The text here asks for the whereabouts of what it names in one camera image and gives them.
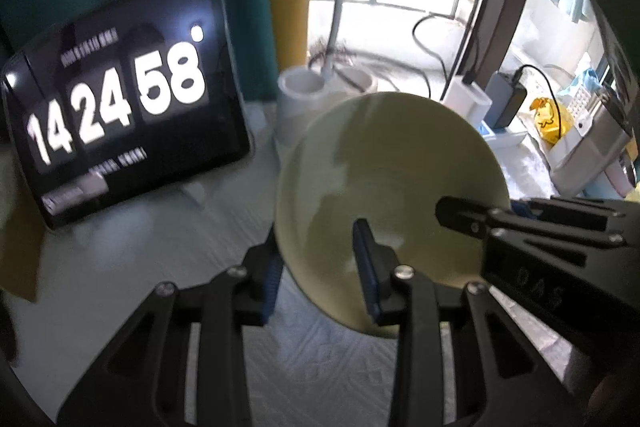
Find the power adapter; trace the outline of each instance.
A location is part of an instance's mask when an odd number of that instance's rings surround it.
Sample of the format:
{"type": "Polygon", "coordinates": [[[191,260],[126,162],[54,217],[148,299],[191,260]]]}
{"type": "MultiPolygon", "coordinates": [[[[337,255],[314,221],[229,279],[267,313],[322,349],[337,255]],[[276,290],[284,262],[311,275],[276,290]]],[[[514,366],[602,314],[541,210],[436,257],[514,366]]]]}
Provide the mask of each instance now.
{"type": "Polygon", "coordinates": [[[492,100],[492,104],[484,117],[484,123],[491,129],[508,127],[527,98],[527,88],[520,83],[521,76],[521,70],[516,74],[496,71],[489,79],[484,92],[492,100]]]}

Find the plastic bag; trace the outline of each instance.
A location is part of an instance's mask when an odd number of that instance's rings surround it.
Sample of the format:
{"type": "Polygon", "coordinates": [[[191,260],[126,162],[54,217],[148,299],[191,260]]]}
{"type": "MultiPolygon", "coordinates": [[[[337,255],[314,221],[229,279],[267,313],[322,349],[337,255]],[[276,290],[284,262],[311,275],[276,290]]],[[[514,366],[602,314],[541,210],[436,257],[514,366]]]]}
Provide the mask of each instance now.
{"type": "Polygon", "coordinates": [[[588,68],[577,75],[571,84],[556,93],[558,103],[562,102],[564,105],[568,106],[574,99],[574,96],[578,92],[578,88],[580,86],[584,87],[584,89],[589,91],[591,94],[597,92],[600,88],[598,74],[592,68],[588,68]]]}
{"type": "MultiPolygon", "coordinates": [[[[562,102],[558,102],[558,105],[562,125],[561,136],[564,136],[574,126],[574,117],[566,110],[562,102]]],[[[558,143],[558,110],[554,101],[551,98],[536,98],[529,106],[529,110],[533,109],[536,110],[534,121],[541,138],[551,145],[558,143]]]]}

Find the white container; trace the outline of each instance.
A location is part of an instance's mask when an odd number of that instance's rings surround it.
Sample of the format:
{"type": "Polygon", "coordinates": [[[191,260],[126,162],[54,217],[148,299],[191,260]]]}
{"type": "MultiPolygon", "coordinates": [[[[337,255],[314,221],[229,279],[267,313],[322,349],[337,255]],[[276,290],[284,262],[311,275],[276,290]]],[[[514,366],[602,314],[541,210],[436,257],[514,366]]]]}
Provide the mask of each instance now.
{"type": "Polygon", "coordinates": [[[462,76],[454,76],[442,103],[477,129],[489,111],[492,100],[475,82],[465,86],[462,76]]]}
{"type": "Polygon", "coordinates": [[[490,129],[484,121],[478,128],[482,138],[486,144],[491,147],[493,151],[498,149],[505,149],[507,147],[516,147],[527,137],[527,128],[520,121],[520,118],[516,117],[505,129],[490,129]]]}
{"type": "Polygon", "coordinates": [[[337,73],[325,80],[304,66],[280,74],[275,144],[281,162],[318,116],[349,98],[378,90],[378,80],[366,71],[345,66],[340,73],[347,81],[337,73]]]}

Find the white table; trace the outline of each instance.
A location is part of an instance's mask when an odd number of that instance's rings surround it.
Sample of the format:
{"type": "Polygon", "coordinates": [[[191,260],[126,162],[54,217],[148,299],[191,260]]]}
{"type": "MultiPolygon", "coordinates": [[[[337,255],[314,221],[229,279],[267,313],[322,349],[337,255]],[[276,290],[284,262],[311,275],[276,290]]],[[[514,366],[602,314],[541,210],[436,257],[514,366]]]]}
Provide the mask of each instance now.
{"type": "MultiPolygon", "coordinates": [[[[248,119],[256,151],[241,167],[203,174],[187,187],[166,187],[47,234],[38,302],[8,303],[19,343],[15,372],[52,418],[156,283],[207,282],[266,238],[279,170],[271,140],[273,106],[249,105],[248,119]]],[[[512,197],[552,193],[544,164],[527,141],[497,156],[512,197]]],[[[561,373],[561,339],[508,299],[503,302],[561,373]]],[[[395,341],[333,323],[285,272],[270,324],[245,328],[254,425],[386,425],[395,350],[395,341]]],[[[192,397],[188,403],[193,420],[192,397]]],[[[451,401],[446,409],[452,418],[451,401]]]]}

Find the screw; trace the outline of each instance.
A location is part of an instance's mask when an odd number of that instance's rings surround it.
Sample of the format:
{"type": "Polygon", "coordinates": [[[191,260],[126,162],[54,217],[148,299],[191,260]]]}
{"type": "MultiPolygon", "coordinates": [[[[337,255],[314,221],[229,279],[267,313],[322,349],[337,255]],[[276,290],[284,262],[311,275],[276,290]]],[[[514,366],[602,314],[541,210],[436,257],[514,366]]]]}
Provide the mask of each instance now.
{"type": "Polygon", "coordinates": [[[472,295],[478,295],[483,293],[486,290],[486,286],[481,282],[470,282],[466,285],[466,288],[469,290],[469,293],[472,295]]]}
{"type": "Polygon", "coordinates": [[[156,295],[160,297],[171,296],[175,292],[175,284],[168,281],[158,283],[156,285],[155,292],[156,292],[156,295]]]}
{"type": "Polygon", "coordinates": [[[246,268],[241,264],[236,266],[231,266],[226,270],[226,273],[231,277],[238,277],[238,279],[243,279],[246,277],[246,268]]]}
{"type": "Polygon", "coordinates": [[[394,269],[394,275],[396,276],[396,279],[408,280],[411,279],[414,274],[415,270],[411,266],[408,266],[406,264],[399,264],[394,269]]]}

